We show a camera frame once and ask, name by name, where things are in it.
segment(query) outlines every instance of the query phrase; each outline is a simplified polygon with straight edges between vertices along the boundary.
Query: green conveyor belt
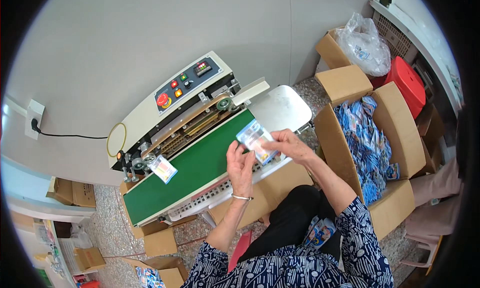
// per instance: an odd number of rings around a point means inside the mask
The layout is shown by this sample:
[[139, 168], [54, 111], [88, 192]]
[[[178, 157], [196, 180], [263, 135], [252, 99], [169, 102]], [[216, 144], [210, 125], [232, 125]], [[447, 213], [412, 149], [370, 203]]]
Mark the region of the green conveyor belt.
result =
[[178, 170], [168, 184], [155, 174], [123, 196], [133, 225], [158, 213], [227, 171], [225, 154], [254, 116], [241, 112], [181, 153], [171, 164]]

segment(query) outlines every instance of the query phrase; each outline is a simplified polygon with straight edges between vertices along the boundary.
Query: sealing machine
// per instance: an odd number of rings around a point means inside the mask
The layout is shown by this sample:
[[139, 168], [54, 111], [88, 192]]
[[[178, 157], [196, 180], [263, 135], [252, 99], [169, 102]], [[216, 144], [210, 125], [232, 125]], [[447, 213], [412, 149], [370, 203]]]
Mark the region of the sealing machine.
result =
[[[270, 132], [299, 133], [309, 126], [312, 111], [291, 87], [269, 88], [264, 78], [242, 87], [211, 51], [155, 89], [111, 131], [110, 168], [123, 172], [124, 182], [137, 182], [123, 195], [134, 226], [178, 220], [228, 199], [225, 154], [254, 118]], [[160, 155], [178, 170], [168, 184], [148, 167]], [[255, 165], [253, 183], [290, 160]]]

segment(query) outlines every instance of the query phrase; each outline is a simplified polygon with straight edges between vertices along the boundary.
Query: white striped pattern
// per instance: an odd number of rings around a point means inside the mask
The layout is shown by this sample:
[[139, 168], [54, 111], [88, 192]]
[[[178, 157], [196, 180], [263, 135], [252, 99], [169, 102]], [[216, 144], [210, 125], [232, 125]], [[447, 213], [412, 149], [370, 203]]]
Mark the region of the white striped pattern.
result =
[[183, 288], [334, 288], [393, 287], [387, 258], [382, 255], [370, 213], [357, 197], [339, 218], [344, 236], [345, 272], [329, 254], [313, 247], [289, 245], [243, 261], [227, 274], [228, 256], [204, 242]]

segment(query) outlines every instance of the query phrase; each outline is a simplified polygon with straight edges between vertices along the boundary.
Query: hand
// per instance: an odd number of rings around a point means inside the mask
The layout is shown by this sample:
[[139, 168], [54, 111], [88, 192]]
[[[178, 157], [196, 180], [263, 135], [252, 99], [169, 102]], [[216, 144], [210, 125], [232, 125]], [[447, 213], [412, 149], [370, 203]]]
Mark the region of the hand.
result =
[[255, 163], [255, 151], [243, 153], [245, 146], [235, 140], [226, 152], [226, 171], [232, 183], [233, 194], [251, 197], [254, 194], [252, 185], [252, 167]]
[[293, 159], [293, 162], [297, 164], [305, 165], [312, 156], [316, 156], [314, 151], [290, 129], [273, 131], [270, 135], [276, 141], [265, 142], [261, 146], [268, 150], [278, 150]]

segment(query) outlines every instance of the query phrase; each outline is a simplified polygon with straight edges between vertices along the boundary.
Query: wall socket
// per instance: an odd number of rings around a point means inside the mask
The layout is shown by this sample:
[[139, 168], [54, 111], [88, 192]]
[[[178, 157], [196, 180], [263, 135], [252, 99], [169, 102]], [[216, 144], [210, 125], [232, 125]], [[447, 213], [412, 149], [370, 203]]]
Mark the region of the wall socket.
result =
[[38, 121], [38, 128], [40, 129], [40, 123], [42, 122], [43, 111], [45, 110], [45, 106], [40, 104], [35, 100], [30, 100], [30, 104], [27, 108], [27, 116], [25, 119], [25, 135], [31, 137], [35, 140], [38, 140], [39, 133], [32, 129], [32, 119], [36, 119]]

